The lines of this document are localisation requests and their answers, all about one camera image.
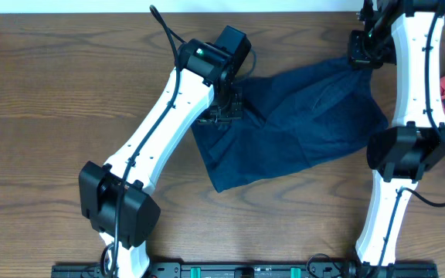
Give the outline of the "navy blue shorts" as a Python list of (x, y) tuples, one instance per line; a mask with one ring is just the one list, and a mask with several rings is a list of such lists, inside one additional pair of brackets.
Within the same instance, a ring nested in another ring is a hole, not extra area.
[(371, 69), (335, 58), (236, 83), (242, 119), (192, 125), (214, 189), (293, 174), (365, 147), (389, 126), (371, 77)]

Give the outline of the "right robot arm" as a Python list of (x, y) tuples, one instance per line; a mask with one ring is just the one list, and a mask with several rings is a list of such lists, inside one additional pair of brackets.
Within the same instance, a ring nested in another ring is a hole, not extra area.
[(367, 146), (372, 197), (354, 260), (343, 277), (436, 277), (430, 262), (396, 260), (396, 241), (412, 197), (443, 208), (416, 192), (419, 181), (445, 157), (445, 113), (440, 95), (440, 40), (445, 1), (365, 0), (362, 30), (349, 36), (355, 67), (396, 65), (397, 96), (391, 127), (373, 134)]

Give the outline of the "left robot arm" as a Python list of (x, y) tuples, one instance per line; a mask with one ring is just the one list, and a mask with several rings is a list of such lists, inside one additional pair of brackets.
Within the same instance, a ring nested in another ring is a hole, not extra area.
[(161, 214), (152, 198), (158, 178), (193, 124), (242, 118), (242, 93), (233, 83), (251, 50), (247, 35), (229, 25), (214, 43), (183, 42), (161, 96), (138, 129), (102, 165), (83, 166), (81, 212), (106, 244), (102, 276), (142, 277), (148, 271), (146, 241)]

